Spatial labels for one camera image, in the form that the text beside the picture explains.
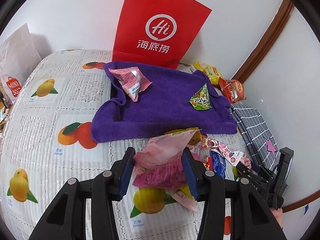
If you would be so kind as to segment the person's right hand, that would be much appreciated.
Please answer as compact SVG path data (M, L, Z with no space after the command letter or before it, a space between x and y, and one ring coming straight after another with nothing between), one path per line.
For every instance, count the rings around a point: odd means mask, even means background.
M274 217L276 218L277 222L279 223L280 227L283 228L283 210L282 208L270 208L272 214L274 215Z

